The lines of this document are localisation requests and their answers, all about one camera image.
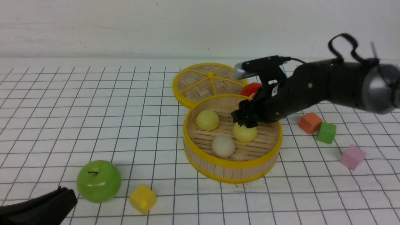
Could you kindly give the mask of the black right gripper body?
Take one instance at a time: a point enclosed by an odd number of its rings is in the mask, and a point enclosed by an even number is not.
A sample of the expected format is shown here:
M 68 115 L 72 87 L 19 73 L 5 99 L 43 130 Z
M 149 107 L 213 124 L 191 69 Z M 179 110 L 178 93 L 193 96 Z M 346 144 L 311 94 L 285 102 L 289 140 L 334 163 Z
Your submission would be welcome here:
M 298 66 L 269 98 L 256 97 L 247 103 L 247 119 L 272 123 L 328 98 L 328 71 L 316 64 Z

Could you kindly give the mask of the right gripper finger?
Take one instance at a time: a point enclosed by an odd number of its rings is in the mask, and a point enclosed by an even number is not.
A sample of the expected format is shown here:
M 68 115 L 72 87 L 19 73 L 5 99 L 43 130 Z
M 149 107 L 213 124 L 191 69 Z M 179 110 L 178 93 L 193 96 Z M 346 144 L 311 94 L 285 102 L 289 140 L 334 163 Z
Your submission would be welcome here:
M 238 124 L 246 124 L 255 122 L 254 111 L 251 108 L 238 108 L 231 112 L 233 122 Z
M 254 128 L 258 127 L 259 118 L 257 117 L 246 117 L 241 120 L 241 126 L 245 126 L 246 128 Z

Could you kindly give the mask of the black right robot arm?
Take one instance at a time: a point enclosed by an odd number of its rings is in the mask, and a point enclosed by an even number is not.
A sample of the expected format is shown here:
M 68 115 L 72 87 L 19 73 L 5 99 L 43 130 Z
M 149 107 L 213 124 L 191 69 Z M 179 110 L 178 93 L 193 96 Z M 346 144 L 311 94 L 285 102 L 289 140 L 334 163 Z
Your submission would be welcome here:
M 281 65 L 291 57 L 270 56 L 234 66 L 236 79 L 258 76 L 262 86 L 251 100 L 239 102 L 233 121 L 247 128 L 277 122 L 323 101 L 375 114 L 399 108 L 399 68 L 376 58 L 301 62 L 291 76 Z

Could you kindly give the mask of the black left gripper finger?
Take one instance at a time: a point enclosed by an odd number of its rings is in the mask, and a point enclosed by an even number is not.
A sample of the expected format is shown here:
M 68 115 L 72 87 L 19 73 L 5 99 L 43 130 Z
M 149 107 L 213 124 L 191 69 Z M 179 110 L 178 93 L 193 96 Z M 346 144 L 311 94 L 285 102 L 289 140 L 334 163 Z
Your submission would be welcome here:
M 28 201 L 1 206 L 1 225 L 60 225 L 76 206 L 74 190 L 59 186 L 56 190 Z

